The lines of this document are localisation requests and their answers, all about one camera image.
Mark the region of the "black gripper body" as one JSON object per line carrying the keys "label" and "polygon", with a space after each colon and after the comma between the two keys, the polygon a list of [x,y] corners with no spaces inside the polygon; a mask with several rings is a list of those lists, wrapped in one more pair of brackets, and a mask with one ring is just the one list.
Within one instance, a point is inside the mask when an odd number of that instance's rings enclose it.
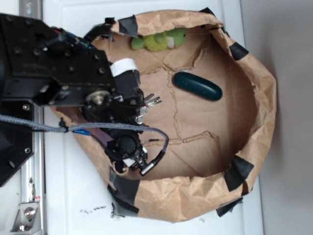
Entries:
{"label": "black gripper body", "polygon": [[110,62],[89,41],[43,21],[1,14],[0,97],[81,107],[90,122],[136,124],[143,92],[116,91]]}

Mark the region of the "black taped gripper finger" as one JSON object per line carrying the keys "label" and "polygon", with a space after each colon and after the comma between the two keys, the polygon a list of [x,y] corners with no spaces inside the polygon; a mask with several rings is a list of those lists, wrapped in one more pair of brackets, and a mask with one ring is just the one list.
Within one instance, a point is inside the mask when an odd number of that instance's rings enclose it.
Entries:
{"label": "black taped gripper finger", "polygon": [[116,91],[123,98],[131,98],[140,88],[139,69],[132,58],[120,59],[110,65],[116,83]]}

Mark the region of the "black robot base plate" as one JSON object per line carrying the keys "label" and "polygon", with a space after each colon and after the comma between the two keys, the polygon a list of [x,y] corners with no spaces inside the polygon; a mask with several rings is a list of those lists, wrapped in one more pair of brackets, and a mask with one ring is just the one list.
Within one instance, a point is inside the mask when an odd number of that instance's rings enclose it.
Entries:
{"label": "black robot base plate", "polygon": [[[28,101],[3,101],[0,113],[33,120],[33,105]],[[4,186],[33,154],[30,127],[0,122],[0,186]]]}

